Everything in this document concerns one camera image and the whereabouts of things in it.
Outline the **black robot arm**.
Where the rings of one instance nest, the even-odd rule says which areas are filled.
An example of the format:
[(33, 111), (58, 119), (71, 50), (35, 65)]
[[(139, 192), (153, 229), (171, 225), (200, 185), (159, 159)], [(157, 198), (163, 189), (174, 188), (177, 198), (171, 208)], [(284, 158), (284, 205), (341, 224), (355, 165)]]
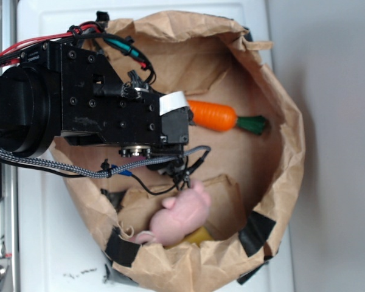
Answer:
[(35, 157), (63, 137), (123, 156), (181, 154), (193, 117), (184, 94), (130, 77), (123, 82), (104, 55), (53, 41), (22, 51), (0, 75), (0, 148)]

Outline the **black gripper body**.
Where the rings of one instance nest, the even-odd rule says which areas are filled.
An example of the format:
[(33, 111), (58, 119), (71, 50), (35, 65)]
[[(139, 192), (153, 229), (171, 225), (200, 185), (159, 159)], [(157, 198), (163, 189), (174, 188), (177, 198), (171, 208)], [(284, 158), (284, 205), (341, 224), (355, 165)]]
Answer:
[(183, 92), (123, 82), (102, 54), (45, 41), (21, 52), (20, 68), (42, 105), (40, 150), (63, 137), (75, 146), (119, 147), (122, 156), (180, 156), (189, 142)]

